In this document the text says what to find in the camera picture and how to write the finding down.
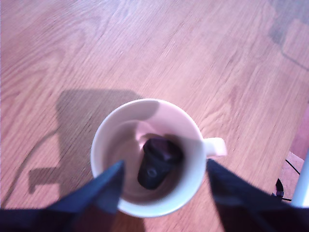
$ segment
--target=dark object inside mug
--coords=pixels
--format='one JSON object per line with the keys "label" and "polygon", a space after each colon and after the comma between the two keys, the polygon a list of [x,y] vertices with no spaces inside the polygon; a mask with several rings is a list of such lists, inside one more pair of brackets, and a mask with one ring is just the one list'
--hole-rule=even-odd
{"label": "dark object inside mug", "polygon": [[183,152],[172,141],[156,137],[147,140],[143,146],[138,182],[146,189],[156,189],[183,160]]}

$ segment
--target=wood grain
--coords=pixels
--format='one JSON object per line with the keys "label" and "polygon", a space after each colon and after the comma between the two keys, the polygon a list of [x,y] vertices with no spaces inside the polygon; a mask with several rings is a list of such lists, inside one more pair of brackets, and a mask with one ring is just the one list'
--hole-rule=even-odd
{"label": "wood grain", "polygon": [[[100,122],[139,98],[177,104],[222,165],[271,193],[309,99],[306,0],[1,1],[1,206],[89,181]],[[204,183],[168,216],[114,231],[218,231]]]}

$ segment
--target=mug rim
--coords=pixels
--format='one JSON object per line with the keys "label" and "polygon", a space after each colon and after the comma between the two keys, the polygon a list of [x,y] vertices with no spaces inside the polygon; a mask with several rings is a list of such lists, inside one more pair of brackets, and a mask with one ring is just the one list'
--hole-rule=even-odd
{"label": "mug rim", "polygon": [[[185,115],[185,117],[190,121],[190,123],[192,124],[192,126],[194,127],[194,129],[197,131],[197,134],[199,136],[199,139],[202,141],[204,140],[203,136],[202,136],[202,133],[200,131],[200,129],[198,128],[196,122],[187,114],[186,111],[184,111],[182,108],[178,107],[177,105],[171,103],[171,102],[168,102],[168,101],[165,101],[165,100],[161,100],[161,99],[155,99],[155,98],[144,98],[144,99],[138,99],[138,100],[133,100],[133,101],[129,101],[119,107],[117,107],[116,109],[114,109],[112,112],[110,112],[106,118],[104,118],[104,120],[101,122],[101,124],[99,125],[96,133],[95,133],[95,136],[94,136],[94,139],[92,141],[92,145],[91,145],[91,150],[90,150],[90,165],[91,165],[91,172],[92,172],[92,176],[95,178],[99,175],[99,173],[96,171],[96,168],[95,168],[95,161],[94,161],[94,150],[95,150],[95,146],[96,144],[98,143],[98,135],[99,133],[101,132],[104,124],[106,124],[106,122],[119,110],[121,110],[122,108],[125,108],[125,107],[128,107],[129,105],[132,105],[132,104],[135,104],[135,103],[139,103],[139,102],[159,102],[159,103],[163,103],[163,104],[166,104],[170,107],[173,107],[174,109],[176,109],[177,111],[179,111],[181,114]],[[164,216],[164,215],[167,215],[167,214],[170,214],[172,212],[175,212],[177,211],[178,209],[182,208],[185,204],[187,204],[191,199],[192,197],[196,194],[196,192],[199,190],[200,186],[202,185],[202,179],[204,177],[204,173],[205,173],[205,170],[206,170],[206,164],[205,164],[205,168],[204,168],[204,171],[203,171],[203,175],[201,175],[200,177],[200,180],[199,180],[199,184],[198,184],[198,187],[197,189],[195,189],[194,192],[192,192],[191,196],[185,198],[180,204],[178,204],[176,207],[173,207],[173,208],[170,208],[168,210],[165,210],[165,211],[162,211],[162,212],[155,212],[155,213],[152,213],[152,212],[147,212],[145,213],[144,211],[140,211],[138,209],[136,210],[130,210],[128,208],[132,208],[132,207],[138,207],[139,205],[135,204],[135,203],[131,203],[131,202],[128,202],[124,199],[122,199],[120,197],[119,199],[119,203],[118,203],[118,210],[127,214],[127,215],[130,215],[130,216],[133,216],[133,217],[138,217],[138,218],[154,218],[154,217],[160,217],[160,216]]]}

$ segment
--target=mug handle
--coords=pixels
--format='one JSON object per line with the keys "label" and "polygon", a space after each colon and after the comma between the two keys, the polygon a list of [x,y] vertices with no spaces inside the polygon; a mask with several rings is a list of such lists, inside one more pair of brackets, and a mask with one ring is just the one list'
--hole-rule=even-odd
{"label": "mug handle", "polygon": [[227,149],[223,138],[215,137],[204,139],[204,146],[206,150],[206,158],[227,155]]}

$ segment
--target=white mug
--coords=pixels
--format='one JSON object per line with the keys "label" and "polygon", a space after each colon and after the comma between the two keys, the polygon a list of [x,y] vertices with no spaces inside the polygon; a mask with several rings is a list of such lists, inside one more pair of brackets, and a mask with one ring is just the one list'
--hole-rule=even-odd
{"label": "white mug", "polygon": [[[179,167],[155,190],[137,181],[143,145],[162,136],[184,153]],[[97,177],[119,160],[125,161],[125,184],[118,209],[149,218],[166,215],[184,206],[197,192],[206,170],[206,158],[226,155],[222,138],[204,139],[194,120],[178,106],[158,99],[128,102],[111,112],[99,126],[91,147],[91,169]]]}

